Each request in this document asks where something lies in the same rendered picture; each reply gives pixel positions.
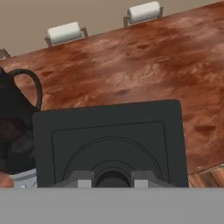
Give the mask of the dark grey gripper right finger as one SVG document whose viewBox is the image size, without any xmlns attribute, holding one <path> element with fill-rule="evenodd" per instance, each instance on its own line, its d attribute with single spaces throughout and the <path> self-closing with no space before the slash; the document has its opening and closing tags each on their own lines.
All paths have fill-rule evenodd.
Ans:
<svg viewBox="0 0 224 224">
<path fill-rule="evenodd" d="M 133 171 L 131 181 L 134 188 L 173 187 L 173 185 L 158 179 L 152 171 Z"/>
</svg>

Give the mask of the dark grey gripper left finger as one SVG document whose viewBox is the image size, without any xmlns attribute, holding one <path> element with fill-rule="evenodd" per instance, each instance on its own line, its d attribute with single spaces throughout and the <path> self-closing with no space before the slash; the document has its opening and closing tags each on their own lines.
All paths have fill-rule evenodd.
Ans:
<svg viewBox="0 0 224 224">
<path fill-rule="evenodd" d="M 54 187 L 91 188 L 93 182 L 94 173 L 92 171 L 74 171 L 68 179 L 57 183 Z"/>
</svg>

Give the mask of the pale grey appliance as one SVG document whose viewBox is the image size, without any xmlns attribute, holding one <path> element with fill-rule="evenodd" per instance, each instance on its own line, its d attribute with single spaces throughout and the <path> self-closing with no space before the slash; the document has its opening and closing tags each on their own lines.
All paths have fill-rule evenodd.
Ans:
<svg viewBox="0 0 224 224">
<path fill-rule="evenodd" d="M 10 177 L 14 182 L 14 187 L 18 189 L 36 188 L 38 186 L 35 169 L 10 175 Z"/>
</svg>

